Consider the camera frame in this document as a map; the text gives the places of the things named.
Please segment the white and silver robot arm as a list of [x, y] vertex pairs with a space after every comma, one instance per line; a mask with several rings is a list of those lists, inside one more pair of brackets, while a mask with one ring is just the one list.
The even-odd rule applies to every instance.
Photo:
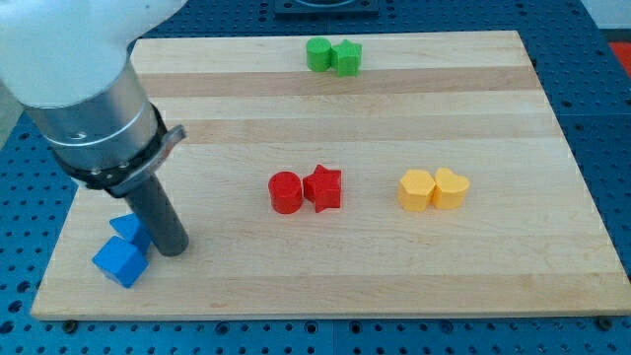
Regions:
[[129, 45], [182, 0], [4, 0], [1, 80], [63, 171], [122, 197], [149, 181], [182, 128], [168, 131]]

